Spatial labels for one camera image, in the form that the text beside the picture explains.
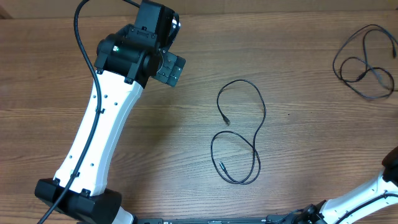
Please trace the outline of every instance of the table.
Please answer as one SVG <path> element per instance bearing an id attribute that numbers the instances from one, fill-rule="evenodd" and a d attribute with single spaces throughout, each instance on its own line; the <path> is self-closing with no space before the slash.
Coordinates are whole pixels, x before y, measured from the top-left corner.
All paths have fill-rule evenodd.
<path id="1" fill-rule="evenodd" d="M 382 169 L 397 146 L 398 94 L 367 101 L 333 74 L 331 61 L 360 27 L 375 23 L 398 36 L 397 11 L 298 12 L 182 16 L 171 52 L 187 60 L 177 86 L 149 80 L 115 150 L 108 188 L 141 218 L 264 217 L 343 195 Z M 98 42 L 133 17 L 80 19 L 92 61 Z M 92 80 L 73 35 L 72 19 L 0 21 L 0 223 L 35 223 L 48 209 L 34 196 L 53 177 L 72 145 Z M 371 34 L 369 59 L 393 75 L 398 63 L 382 34 Z M 357 40 L 338 62 L 361 55 Z M 216 173 L 210 141 L 221 130 L 257 136 L 262 169 L 250 185 Z M 251 151 L 235 136 L 215 142 L 238 178 Z M 396 223 L 392 206 L 358 223 Z M 48 223 L 76 223 L 54 213 Z"/>

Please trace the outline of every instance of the beige wall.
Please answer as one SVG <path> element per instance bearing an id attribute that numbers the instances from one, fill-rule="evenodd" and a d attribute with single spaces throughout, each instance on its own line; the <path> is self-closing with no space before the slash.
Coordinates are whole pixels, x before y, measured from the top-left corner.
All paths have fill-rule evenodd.
<path id="1" fill-rule="evenodd" d="M 0 0 L 12 18 L 73 17 L 81 0 Z M 180 14 L 214 14 L 289 11 L 388 10 L 398 0 L 157 0 Z M 130 16 L 137 9 L 122 0 L 91 0 L 81 16 Z"/>

